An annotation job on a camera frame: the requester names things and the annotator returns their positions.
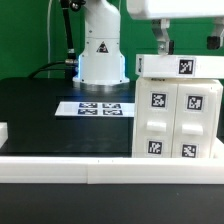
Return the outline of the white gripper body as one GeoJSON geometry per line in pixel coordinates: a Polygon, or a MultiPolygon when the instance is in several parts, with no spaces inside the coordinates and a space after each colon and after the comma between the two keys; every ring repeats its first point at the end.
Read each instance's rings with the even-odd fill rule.
{"type": "Polygon", "coordinates": [[[126,6],[136,20],[224,16],[224,0],[126,0],[126,6]]]}

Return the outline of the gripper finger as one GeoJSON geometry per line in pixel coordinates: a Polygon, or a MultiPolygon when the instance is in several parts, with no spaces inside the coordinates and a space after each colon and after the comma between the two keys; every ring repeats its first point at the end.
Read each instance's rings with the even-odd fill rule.
{"type": "Polygon", "coordinates": [[[207,37],[207,48],[209,50],[220,49],[224,45],[224,17],[214,19],[214,29],[207,37]]]}
{"type": "Polygon", "coordinates": [[[174,41],[169,38],[169,19],[155,19],[151,22],[152,31],[157,40],[159,55],[172,55],[174,53],[174,41]]]}

